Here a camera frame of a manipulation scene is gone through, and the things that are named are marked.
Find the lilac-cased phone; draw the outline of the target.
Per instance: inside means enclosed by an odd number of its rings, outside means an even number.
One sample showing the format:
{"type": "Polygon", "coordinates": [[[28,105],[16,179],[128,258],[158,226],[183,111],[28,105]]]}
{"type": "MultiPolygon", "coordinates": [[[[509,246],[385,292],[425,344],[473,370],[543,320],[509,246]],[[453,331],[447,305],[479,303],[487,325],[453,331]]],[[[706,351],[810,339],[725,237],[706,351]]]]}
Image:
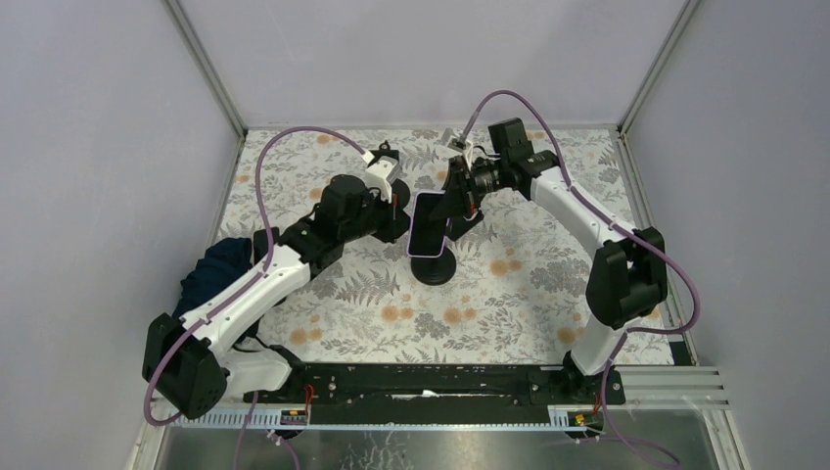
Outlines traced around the lilac-cased phone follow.
{"type": "Polygon", "coordinates": [[[406,253],[413,259],[436,259],[445,248],[448,220],[432,218],[444,194],[422,191],[415,197],[406,253]]]}

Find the black round-base phone stand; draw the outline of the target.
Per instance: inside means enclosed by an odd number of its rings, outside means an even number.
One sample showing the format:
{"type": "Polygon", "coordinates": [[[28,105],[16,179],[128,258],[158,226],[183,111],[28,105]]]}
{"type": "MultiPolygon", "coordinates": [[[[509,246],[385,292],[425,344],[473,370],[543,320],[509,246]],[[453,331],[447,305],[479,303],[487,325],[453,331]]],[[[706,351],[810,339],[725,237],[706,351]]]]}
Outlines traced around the black round-base phone stand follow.
{"type": "Polygon", "coordinates": [[[446,232],[445,248],[441,256],[438,258],[409,258],[412,274],[425,285],[438,286],[445,284],[456,272],[456,258],[447,248],[446,232]]]}

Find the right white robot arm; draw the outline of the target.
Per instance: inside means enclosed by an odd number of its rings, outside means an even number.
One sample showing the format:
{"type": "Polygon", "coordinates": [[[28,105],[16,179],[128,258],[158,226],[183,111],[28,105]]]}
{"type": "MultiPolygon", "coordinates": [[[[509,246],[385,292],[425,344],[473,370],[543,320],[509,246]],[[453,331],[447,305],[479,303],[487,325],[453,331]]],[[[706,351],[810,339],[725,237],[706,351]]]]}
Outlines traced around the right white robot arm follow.
{"type": "Polygon", "coordinates": [[[494,155],[472,157],[474,145],[446,130],[443,145],[455,151],[443,195],[433,218],[447,218],[447,236],[456,241],[484,218],[482,202],[503,189],[522,196],[556,218],[590,255],[585,291],[591,317],[571,349],[561,378],[563,394],[585,403],[600,390],[599,374],[611,361],[625,331],[668,295],[665,240],[654,227],[637,229],[606,214],[595,199],[567,179],[557,152],[534,150],[523,122],[510,118],[489,129],[494,155]]]}

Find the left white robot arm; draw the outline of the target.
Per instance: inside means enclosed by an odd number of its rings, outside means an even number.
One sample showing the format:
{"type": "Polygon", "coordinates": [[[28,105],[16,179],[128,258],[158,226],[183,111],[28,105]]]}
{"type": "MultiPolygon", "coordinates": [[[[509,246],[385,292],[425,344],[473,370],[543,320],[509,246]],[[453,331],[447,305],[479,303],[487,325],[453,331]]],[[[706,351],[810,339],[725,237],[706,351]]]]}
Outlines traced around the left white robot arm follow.
{"type": "Polygon", "coordinates": [[[222,399],[269,392],[290,402],[302,393],[299,360],[283,347],[239,352],[237,341],[274,306],[338,261],[347,243],[372,236],[392,244],[410,226],[408,185],[392,183],[385,202],[376,188],[337,175],[311,214],[284,233],[265,230],[263,257],[218,295],[175,318],[157,316],[148,328],[142,376],[150,400],[160,394],[178,415],[196,419],[222,399]]]}

